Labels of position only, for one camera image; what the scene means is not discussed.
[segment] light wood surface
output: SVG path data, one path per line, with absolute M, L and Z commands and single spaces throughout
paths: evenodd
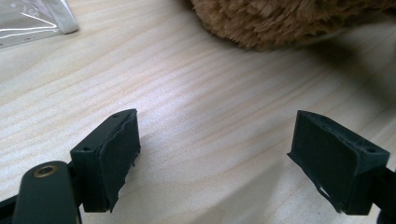
M 0 51 L 1 200 L 136 108 L 136 167 L 114 212 L 84 223 L 375 223 L 375 206 L 337 214 L 286 153 L 302 109 L 390 151 L 395 169 L 395 21 L 256 52 L 204 31 L 187 1 L 68 2 L 78 32 Z

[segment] clear plastic package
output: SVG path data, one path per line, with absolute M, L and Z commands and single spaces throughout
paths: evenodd
M 0 49 L 77 29 L 65 0 L 0 0 Z

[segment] plastic piece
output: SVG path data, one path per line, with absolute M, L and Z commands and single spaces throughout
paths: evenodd
M 0 49 L 77 29 L 64 0 L 0 1 Z
M 78 224 L 79 220 L 65 162 L 46 162 L 26 172 L 12 223 Z
M 14 215 L 15 204 L 17 203 L 18 195 L 8 198 L 0 202 L 0 224 L 12 223 Z
M 298 111 L 288 154 L 337 212 L 367 215 L 372 181 L 389 153 L 324 116 Z
M 82 203 L 86 212 L 114 208 L 139 153 L 135 109 L 110 116 L 70 151 L 76 173 L 85 182 Z
M 370 188 L 370 199 L 381 209 L 377 223 L 396 223 L 396 174 L 384 169 Z

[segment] brown fur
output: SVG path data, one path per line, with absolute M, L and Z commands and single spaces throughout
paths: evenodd
M 204 27 L 241 47 L 268 49 L 340 29 L 368 9 L 396 7 L 396 0 L 191 0 Z

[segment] black plastic arm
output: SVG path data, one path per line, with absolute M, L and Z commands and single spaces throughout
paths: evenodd
M 29 170 L 20 194 L 0 203 L 0 224 L 81 223 L 86 212 L 112 210 L 140 153 L 136 110 L 110 116 L 71 151 L 72 161 Z
M 331 119 L 298 111 L 288 155 L 337 212 L 368 215 L 375 203 L 387 220 L 395 217 L 396 179 L 381 147 Z

